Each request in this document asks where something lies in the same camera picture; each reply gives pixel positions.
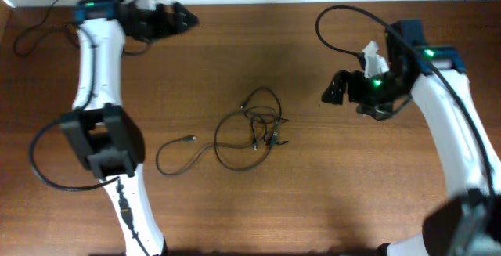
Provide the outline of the black usb cable thin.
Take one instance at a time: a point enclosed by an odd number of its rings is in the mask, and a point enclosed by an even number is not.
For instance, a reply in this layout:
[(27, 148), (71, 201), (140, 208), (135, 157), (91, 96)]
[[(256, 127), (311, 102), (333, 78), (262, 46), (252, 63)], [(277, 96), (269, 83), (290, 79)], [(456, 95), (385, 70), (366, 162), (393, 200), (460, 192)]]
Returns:
[[(251, 106), (248, 103), (252, 100), (258, 92), (268, 92), (276, 101), (278, 109), (271, 106)], [(278, 128), (281, 124), (287, 123), (289, 120), (282, 117), (283, 110), (278, 96), (268, 87), (261, 86), (256, 88), (240, 105), (243, 115), (250, 121), (250, 128), (252, 131), (252, 147), (254, 150), (258, 149), (258, 142), (262, 140), (266, 146), (272, 148), (273, 146), (282, 146), (288, 143), (287, 140), (279, 141)], [(262, 137), (259, 139), (254, 129), (255, 124), (261, 124), (265, 127)]]

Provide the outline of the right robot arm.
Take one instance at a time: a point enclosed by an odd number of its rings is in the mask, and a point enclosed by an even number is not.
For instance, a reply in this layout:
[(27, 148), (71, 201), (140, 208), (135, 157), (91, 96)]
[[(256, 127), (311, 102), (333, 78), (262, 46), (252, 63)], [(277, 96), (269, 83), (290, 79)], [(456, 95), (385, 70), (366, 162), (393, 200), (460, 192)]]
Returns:
[(420, 232), (381, 244), (376, 255), (498, 255), (500, 159), (471, 98), (466, 67), (457, 50), (428, 45), (418, 20), (385, 27), (388, 57), (370, 42), (357, 57), (361, 70), (340, 70), (324, 103), (356, 103), (359, 114), (393, 118), (397, 99), (415, 103), (429, 127), (445, 176), (447, 200)]

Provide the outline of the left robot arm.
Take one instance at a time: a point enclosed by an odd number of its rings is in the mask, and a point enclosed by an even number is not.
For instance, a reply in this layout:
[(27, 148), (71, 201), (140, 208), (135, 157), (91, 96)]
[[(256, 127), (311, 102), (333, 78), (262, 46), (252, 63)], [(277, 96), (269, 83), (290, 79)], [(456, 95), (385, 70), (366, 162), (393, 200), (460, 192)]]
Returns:
[(166, 255), (143, 178), (146, 148), (121, 97), (121, 61), (127, 38), (153, 42), (199, 25), (198, 17), (173, 2), (82, 0), (74, 9), (80, 43), (78, 91), (60, 129), (82, 167), (98, 180), (112, 203), (126, 255)]

